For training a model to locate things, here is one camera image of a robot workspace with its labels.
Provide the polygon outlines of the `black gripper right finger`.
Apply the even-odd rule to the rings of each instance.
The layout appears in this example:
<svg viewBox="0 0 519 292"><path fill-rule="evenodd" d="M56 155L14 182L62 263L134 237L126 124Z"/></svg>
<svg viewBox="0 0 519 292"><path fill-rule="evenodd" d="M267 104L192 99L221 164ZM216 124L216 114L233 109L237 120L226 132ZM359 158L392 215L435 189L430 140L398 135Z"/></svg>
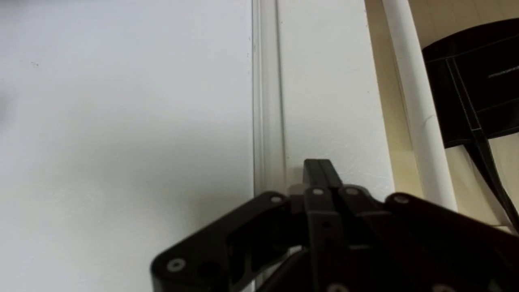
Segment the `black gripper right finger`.
<svg viewBox="0 0 519 292"><path fill-rule="evenodd" d="M314 284L335 292L519 292L518 237L408 193L375 200L304 163Z"/></svg>

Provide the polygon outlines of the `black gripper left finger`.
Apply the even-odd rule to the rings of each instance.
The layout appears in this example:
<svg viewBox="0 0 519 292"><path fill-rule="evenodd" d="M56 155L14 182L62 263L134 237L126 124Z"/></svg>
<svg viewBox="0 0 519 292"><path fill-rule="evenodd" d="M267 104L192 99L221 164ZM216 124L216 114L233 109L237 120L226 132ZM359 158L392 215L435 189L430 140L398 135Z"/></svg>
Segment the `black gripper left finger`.
<svg viewBox="0 0 519 292"><path fill-rule="evenodd" d="M233 210L153 260L153 292L241 292L307 244L304 203L267 192Z"/></svg>

